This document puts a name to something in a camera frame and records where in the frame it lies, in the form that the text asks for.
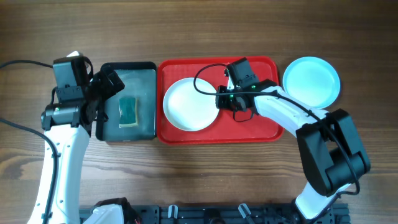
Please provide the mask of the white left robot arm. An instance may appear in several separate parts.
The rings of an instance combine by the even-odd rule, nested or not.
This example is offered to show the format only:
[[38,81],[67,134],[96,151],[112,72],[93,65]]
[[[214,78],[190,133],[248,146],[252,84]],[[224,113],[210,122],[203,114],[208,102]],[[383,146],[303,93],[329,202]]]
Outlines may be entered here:
[[92,123],[102,102],[124,88],[109,65],[88,75],[84,66],[53,66],[58,103],[42,113],[45,157],[39,191],[29,223],[79,223],[83,158]]

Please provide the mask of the white plate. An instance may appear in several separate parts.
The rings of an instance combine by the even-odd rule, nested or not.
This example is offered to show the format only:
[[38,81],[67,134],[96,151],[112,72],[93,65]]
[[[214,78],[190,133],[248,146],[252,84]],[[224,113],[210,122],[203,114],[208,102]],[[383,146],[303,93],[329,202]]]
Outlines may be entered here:
[[163,110],[172,126],[182,131],[199,131],[211,125],[218,116],[215,88],[200,78],[184,78],[169,87],[163,99]]

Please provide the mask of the yellow green sponge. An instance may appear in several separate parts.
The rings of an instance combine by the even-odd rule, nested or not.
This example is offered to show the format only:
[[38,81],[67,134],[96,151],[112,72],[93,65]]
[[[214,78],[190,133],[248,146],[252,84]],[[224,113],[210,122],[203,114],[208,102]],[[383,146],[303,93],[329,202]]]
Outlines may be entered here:
[[138,125],[137,99],[125,96],[119,100],[119,127],[130,128]]

